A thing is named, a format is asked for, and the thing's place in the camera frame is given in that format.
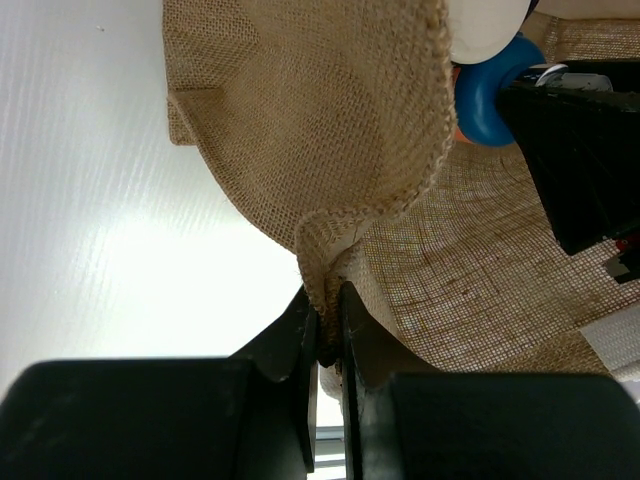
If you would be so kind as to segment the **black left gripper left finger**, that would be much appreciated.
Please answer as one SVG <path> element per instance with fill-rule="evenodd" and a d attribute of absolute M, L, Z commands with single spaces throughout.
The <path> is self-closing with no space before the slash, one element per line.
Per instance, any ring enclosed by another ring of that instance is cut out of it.
<path fill-rule="evenodd" d="M 34 364 L 1 404 L 5 479 L 303 479 L 318 316 L 299 291 L 227 358 Z"/>

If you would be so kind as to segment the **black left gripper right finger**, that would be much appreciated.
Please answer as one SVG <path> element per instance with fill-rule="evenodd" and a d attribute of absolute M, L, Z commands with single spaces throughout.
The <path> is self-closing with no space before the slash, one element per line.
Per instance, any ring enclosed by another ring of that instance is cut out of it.
<path fill-rule="evenodd" d="M 350 479 L 635 479 L 639 410 L 589 374 L 446 373 L 340 291 Z"/>

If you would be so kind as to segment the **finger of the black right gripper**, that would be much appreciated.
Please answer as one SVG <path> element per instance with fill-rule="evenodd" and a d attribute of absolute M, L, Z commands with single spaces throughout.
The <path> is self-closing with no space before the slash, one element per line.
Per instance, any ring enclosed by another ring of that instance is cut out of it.
<path fill-rule="evenodd" d="M 514 83 L 496 108 L 524 155 L 553 234 L 575 255 L 639 229 L 639 63 L 574 60 L 610 92 Z"/>

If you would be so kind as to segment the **orange bottle blue cap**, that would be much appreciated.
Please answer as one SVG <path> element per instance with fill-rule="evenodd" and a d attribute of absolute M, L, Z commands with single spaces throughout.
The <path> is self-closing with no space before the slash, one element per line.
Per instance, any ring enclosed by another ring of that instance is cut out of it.
<path fill-rule="evenodd" d="M 456 66 L 454 103 L 457 115 L 455 139 L 459 142 L 504 147 L 514 142 L 495 101 L 498 93 L 522 81 L 534 87 L 611 92 L 609 77 L 579 73 L 563 63 L 545 62 L 542 51 L 519 34 L 497 55 L 472 65 Z"/>

